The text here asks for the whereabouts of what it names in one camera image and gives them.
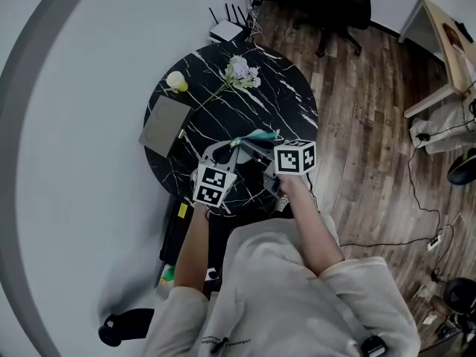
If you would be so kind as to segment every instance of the white shirt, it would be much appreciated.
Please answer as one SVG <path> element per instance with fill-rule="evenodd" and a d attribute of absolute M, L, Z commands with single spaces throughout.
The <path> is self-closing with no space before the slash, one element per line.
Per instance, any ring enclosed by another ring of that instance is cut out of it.
<path fill-rule="evenodd" d="M 418 355 L 417 328 L 385 261 L 345 260 L 316 277 L 303 264 L 295 221 L 270 219 L 232 233 L 210 302 L 177 287 L 157 304 L 144 355 L 360 357 L 370 335 L 388 356 Z"/>

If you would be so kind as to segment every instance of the black office chair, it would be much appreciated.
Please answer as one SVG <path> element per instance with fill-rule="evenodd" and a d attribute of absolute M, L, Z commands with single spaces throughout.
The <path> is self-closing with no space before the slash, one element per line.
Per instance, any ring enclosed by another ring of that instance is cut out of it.
<path fill-rule="evenodd" d="M 356 55 L 362 52 L 361 45 L 349 34 L 347 28 L 367 29 L 370 25 L 370 0 L 297 0 L 306 17 L 299 18 L 294 28 L 302 24 L 311 24 L 322 29 L 321 41 L 315 52 L 323 57 L 332 33 L 350 41 L 356 47 Z"/>
<path fill-rule="evenodd" d="M 474 180 L 476 180 L 476 148 L 471 148 L 454 161 L 448 171 L 448 181 L 453 185 L 464 185 Z"/>
<path fill-rule="evenodd" d="M 447 338 L 456 326 L 463 333 L 463 341 L 466 343 L 467 335 L 476 333 L 476 282 L 464 277 L 448 281 L 443 301 L 453 311 L 448 317 L 452 325 L 443 323 L 437 329 L 438 338 Z"/>

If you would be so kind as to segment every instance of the beige sleeve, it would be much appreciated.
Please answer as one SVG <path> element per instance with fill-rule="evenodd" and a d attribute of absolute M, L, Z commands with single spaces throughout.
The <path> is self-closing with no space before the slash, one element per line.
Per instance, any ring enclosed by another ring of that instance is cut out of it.
<path fill-rule="evenodd" d="M 349 306 L 362 325 L 387 344 L 392 356 L 417 356 L 415 321 L 381 257 L 345 260 L 320 278 Z"/>
<path fill-rule="evenodd" d="M 144 357 L 184 356 L 199 337 L 208 299 L 196 289 L 175 287 L 158 303 L 147 332 Z"/>

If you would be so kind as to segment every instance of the round table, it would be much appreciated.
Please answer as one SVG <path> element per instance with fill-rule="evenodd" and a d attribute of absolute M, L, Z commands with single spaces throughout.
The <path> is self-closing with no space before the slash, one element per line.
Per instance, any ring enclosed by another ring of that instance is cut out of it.
<path fill-rule="evenodd" d="M 196 111 L 184 136 L 177 141 L 170 158 L 145 147 L 155 177 L 167 191 L 183 202 L 192 203 L 190 174 L 198 167 L 205 149 L 217 141 L 249 135 L 257 129 L 276 132 L 285 139 L 315 141 L 318 113 L 311 87 L 299 69 L 283 55 L 249 42 L 223 42 L 205 46 L 179 60 L 159 81 L 146 109 L 144 123 L 159 95 L 194 109 L 205 102 L 222 84 L 230 58 L 243 56 L 250 67 L 258 67 L 261 86 L 247 91 L 224 91 Z M 185 92 L 168 89 L 165 80 L 180 71 L 188 83 Z M 257 208 L 274 199 L 263 188 L 266 165 L 254 160 L 237 164 L 237 180 L 216 213 L 234 214 Z"/>

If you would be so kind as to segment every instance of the person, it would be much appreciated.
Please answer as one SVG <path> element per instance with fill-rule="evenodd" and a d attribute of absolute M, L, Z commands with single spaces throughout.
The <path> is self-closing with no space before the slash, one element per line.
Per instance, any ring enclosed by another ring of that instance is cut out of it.
<path fill-rule="evenodd" d="M 387 356 L 417 356 L 416 325 L 385 261 L 344 260 L 332 219 L 319 214 L 302 178 L 280 180 L 294 219 L 236 228 L 210 301 L 202 294 L 206 207 L 195 204 L 174 288 L 155 308 L 144 356 L 360 357 L 370 336 L 383 340 Z"/>

